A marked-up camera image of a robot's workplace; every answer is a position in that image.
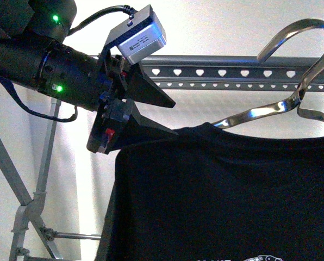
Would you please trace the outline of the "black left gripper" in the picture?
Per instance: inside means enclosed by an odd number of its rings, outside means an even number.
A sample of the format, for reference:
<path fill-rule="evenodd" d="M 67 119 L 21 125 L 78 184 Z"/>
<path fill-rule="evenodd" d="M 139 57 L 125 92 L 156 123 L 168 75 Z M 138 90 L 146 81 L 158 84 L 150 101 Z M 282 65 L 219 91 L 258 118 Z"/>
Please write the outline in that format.
<path fill-rule="evenodd" d="M 86 148 L 92 153 L 109 154 L 135 145 L 178 137 L 178 133 L 142 116 L 132 101 L 173 108 L 176 102 L 145 74 L 141 64 L 129 68 L 125 59 L 107 53 L 101 57 L 100 72 L 108 88 L 100 95 L 98 110 Z"/>

